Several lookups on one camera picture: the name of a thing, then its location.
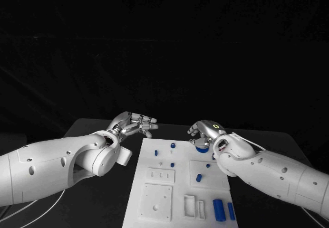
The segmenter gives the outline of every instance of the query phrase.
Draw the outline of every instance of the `table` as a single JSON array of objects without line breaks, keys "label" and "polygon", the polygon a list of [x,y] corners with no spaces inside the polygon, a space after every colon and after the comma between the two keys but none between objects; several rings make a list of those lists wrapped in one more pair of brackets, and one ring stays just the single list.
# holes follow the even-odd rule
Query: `table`
[{"label": "table", "polygon": [[[65,137],[82,136],[104,130],[110,123],[111,120],[78,119]],[[189,127],[159,124],[159,129],[152,131],[153,138],[188,141],[192,138],[186,133]],[[312,166],[289,134],[230,128],[227,128],[227,132],[235,132],[267,150]],[[103,177],[87,178],[67,189],[52,210],[28,228],[121,228],[143,137],[145,135],[136,133],[121,143],[133,151],[129,165],[116,164]],[[318,226],[299,206],[267,196],[246,184],[238,177],[228,177],[228,180],[240,228]],[[33,221],[51,208],[61,193],[41,199],[25,211],[0,223],[0,228],[20,228]],[[29,203],[13,205],[7,215],[13,214]]]}]

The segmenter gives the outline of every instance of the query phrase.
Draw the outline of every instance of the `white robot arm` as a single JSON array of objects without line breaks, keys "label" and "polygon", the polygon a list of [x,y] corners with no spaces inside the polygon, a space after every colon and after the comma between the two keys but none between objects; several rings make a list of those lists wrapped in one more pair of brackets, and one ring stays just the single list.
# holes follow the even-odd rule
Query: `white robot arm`
[{"label": "white robot arm", "polygon": [[132,151],[126,136],[158,129],[156,119],[124,112],[108,129],[26,145],[0,156],[0,207],[39,200],[71,188],[82,179],[101,177],[116,162],[127,165]]},{"label": "white robot arm", "polygon": [[312,210],[329,218],[329,175],[287,156],[256,151],[254,144],[235,133],[227,134],[222,126],[209,120],[195,123],[188,133],[201,139],[191,140],[199,148],[212,146],[214,158],[222,172],[241,180],[269,196]]}]

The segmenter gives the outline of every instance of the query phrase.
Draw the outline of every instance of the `black background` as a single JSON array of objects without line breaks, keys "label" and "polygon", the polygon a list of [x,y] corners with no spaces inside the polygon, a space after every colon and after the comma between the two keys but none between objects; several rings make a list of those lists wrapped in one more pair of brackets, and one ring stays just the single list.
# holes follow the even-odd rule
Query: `black background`
[{"label": "black background", "polygon": [[28,143],[123,111],[289,133],[328,170],[328,3],[10,1],[0,125]]}]

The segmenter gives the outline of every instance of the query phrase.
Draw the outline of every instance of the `gray table surface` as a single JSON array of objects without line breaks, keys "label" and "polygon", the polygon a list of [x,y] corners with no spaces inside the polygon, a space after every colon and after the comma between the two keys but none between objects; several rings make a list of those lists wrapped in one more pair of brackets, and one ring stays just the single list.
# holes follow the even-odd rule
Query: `gray table surface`
[{"label": "gray table surface", "polygon": [[[65,137],[82,136],[104,130],[110,122],[111,120],[80,119],[74,123]],[[186,133],[189,127],[159,124],[159,129],[152,130],[153,138],[188,141],[192,138]],[[289,156],[312,166],[289,134],[230,128],[227,128],[227,132],[235,132],[267,150]],[[121,166],[116,164],[103,177],[94,176],[84,179],[75,186],[67,189],[62,199],[52,210],[28,228],[121,228],[143,138],[145,136],[136,133],[121,143],[133,151],[129,165]],[[318,227],[318,224],[308,217],[300,207],[267,196],[246,184],[238,177],[228,177],[228,180],[240,228]],[[35,220],[51,208],[59,195],[61,192],[41,199],[25,211],[0,223],[0,228],[20,228]],[[13,205],[7,215],[15,213],[28,204]]]}]

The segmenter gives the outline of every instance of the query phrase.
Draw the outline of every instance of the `robotic hand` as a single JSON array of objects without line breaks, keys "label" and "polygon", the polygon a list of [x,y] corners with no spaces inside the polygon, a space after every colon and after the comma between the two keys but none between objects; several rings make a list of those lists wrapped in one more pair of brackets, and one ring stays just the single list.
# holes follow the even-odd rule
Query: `robotic hand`
[{"label": "robotic hand", "polygon": [[123,112],[107,130],[26,145],[0,156],[0,207],[39,200],[82,179],[103,176],[117,162],[127,165],[132,151],[120,146],[140,132],[152,138],[156,119]]},{"label": "robotic hand", "polygon": [[[269,196],[289,202],[329,218],[329,175],[287,156],[267,151],[209,120],[198,121],[188,133],[198,150],[214,149],[221,171],[241,180]],[[256,151],[248,144],[261,148]]]}]

